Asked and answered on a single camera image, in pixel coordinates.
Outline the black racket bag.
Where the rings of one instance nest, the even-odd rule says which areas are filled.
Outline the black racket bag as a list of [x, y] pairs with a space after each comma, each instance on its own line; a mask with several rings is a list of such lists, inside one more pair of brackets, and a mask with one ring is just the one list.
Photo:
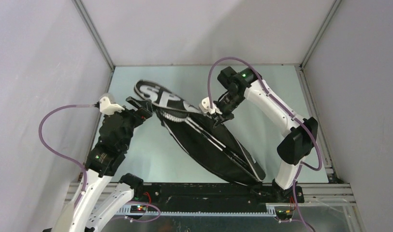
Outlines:
[[152, 104], [152, 111], [177, 144], [210, 173], [244, 186], [261, 183], [266, 173], [223, 124], [202, 113], [158, 83], [139, 80], [134, 92]]

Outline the white racket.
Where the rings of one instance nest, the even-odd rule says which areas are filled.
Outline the white racket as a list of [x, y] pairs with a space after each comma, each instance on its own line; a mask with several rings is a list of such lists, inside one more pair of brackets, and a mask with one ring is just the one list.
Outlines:
[[250, 153], [223, 124], [199, 113], [155, 111], [177, 144], [198, 164], [228, 182], [248, 184], [265, 177]]

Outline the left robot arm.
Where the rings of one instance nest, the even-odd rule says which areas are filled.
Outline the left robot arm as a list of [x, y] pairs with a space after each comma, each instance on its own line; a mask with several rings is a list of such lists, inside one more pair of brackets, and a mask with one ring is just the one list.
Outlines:
[[152, 116], [151, 101], [132, 97], [128, 97], [126, 101], [134, 106], [134, 109], [117, 104], [110, 94], [102, 95], [99, 101], [92, 105], [104, 114], [104, 119], [99, 129], [98, 141], [89, 152], [85, 164], [51, 148], [42, 135], [45, 121], [60, 110], [72, 108], [72, 105], [59, 107], [41, 120], [41, 143], [55, 155], [78, 165], [83, 174], [73, 198], [62, 210], [55, 225], [47, 229], [48, 232], [100, 232], [123, 205], [130, 200], [139, 201], [143, 198], [143, 180], [133, 174], [125, 174], [115, 190], [101, 204], [97, 204], [125, 159], [134, 129]]

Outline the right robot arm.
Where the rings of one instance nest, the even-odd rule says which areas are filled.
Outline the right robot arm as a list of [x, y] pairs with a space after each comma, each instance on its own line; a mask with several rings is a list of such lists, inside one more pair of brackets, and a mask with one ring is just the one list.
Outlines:
[[281, 158], [276, 186], [272, 195], [278, 202], [285, 202], [292, 195], [291, 186], [297, 178], [300, 165], [316, 146], [318, 122], [297, 114], [251, 68], [236, 72], [226, 67], [218, 75], [226, 92], [213, 102], [211, 112], [222, 123], [233, 119], [233, 110], [244, 100], [257, 106], [279, 129], [283, 141], [277, 147]]

